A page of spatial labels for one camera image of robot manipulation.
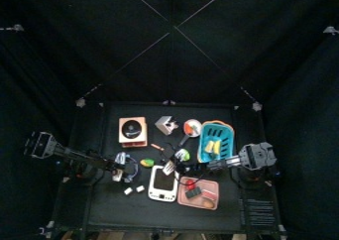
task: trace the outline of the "blue object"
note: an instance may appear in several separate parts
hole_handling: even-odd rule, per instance
[[[220,154],[205,152],[209,141],[221,140]],[[208,163],[212,160],[227,159],[233,155],[235,130],[231,125],[221,121],[205,122],[201,127],[200,144],[197,151],[197,160],[200,163]]]

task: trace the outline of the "table surface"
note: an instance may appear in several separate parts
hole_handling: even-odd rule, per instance
[[[117,142],[118,118],[145,117],[148,146],[142,148],[121,148]],[[154,104],[117,104],[97,103],[78,109],[74,121],[69,147],[77,150],[93,149],[108,158],[124,151],[138,162],[144,158],[153,159],[160,165],[158,151],[149,144],[165,147],[164,153],[170,156],[170,143],[177,146],[184,132],[174,129],[165,136],[154,126],[161,116],[173,116],[178,123],[188,119],[197,119],[201,123],[221,120],[235,129],[235,153],[241,146],[264,141],[259,113],[248,106],[210,106],[182,104],[162,106]],[[189,138],[184,148],[189,151],[192,161],[196,162],[198,138]],[[220,200],[216,210],[198,209],[174,202],[161,202],[149,199],[146,194],[150,170],[140,167],[137,177],[132,183],[114,182],[109,173],[88,189],[70,181],[60,188],[58,205],[54,217],[58,225],[69,227],[85,226],[94,229],[168,229],[177,232],[240,232],[244,229],[241,219],[240,190],[231,181],[229,171],[204,175],[204,180],[213,180],[220,187]],[[142,185],[145,191],[136,192]],[[132,187],[133,193],[124,194]]]

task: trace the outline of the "white object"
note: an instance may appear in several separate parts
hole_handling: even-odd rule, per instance
[[[129,188],[126,188],[125,190],[124,190],[124,194],[125,195],[129,195],[132,193],[132,188],[129,187]]]
[[[154,126],[162,132],[164,135],[169,135],[173,129],[178,127],[177,123],[170,120],[172,120],[170,116],[162,116],[154,123]]]
[[[162,173],[162,166],[152,167],[152,174],[148,187],[148,197],[150,199],[173,202],[177,193],[177,181],[178,174],[174,172],[173,176],[165,176]]]
[[[144,186],[141,185],[140,187],[136,188],[137,192],[142,192],[144,191]]]
[[[76,101],[76,105],[77,107],[82,108],[85,107],[85,100],[82,98],[80,98],[77,101]]]
[[[329,26],[324,29],[323,33],[332,34],[335,36],[335,33],[339,34],[339,31],[332,26]]]
[[[121,180],[121,174],[122,174],[122,170],[121,169],[117,169],[116,170],[116,174],[110,177],[110,179],[113,181],[120,181]]]
[[[174,171],[174,164],[172,163],[172,161],[168,161],[168,163],[165,164],[162,168],[162,173],[165,176],[168,176],[173,171]]]

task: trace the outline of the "metal rod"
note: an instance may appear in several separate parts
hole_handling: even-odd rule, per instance
[[[165,33],[164,34],[164,36],[161,36],[132,59],[130,59],[130,61],[128,62],[128,63],[125,63],[114,72],[113,72],[113,74],[110,74],[109,76],[108,76],[108,78],[105,79],[105,81],[102,81],[101,83],[98,83],[85,94],[84,94],[84,96],[80,98],[80,99],[84,99],[88,95],[90,95],[101,86],[102,86],[102,84],[108,81],[108,80],[110,80],[110,78],[112,78],[112,76],[114,75],[114,74],[117,74],[120,71],[122,71],[128,66],[129,66],[129,64],[145,53],[145,52],[148,52],[148,50],[150,49],[150,48],[153,48],[153,46],[166,37],[169,35],[169,33]]]
[[[145,0],[140,0],[146,7],[168,22],[168,20],[164,18],[164,16],[156,11],[156,9],[145,2]]]
[[[177,32],[181,34],[181,36],[185,38],[185,40],[193,45],[193,47],[197,49],[197,51],[205,56],[205,58],[209,60],[209,62],[214,65],[214,67],[220,70],[224,71],[224,69],[217,65],[217,63],[210,59],[210,57],[205,54],[205,52],[198,48],[198,46],[194,44],[194,42],[188,38],[188,36],[184,34],[184,32],[174,27]]]
[[[178,25],[177,28],[184,25],[216,0],[210,0]]]

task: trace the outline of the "yellow object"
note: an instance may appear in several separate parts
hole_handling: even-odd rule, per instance
[[[213,141],[209,141],[208,144],[206,144],[206,147],[205,147],[205,152],[206,152],[208,154],[212,153],[212,151],[213,151],[213,146],[214,146],[214,142],[213,142]]]
[[[213,146],[213,154],[214,155],[220,154],[220,147],[221,147],[221,140],[214,142],[214,146]]]

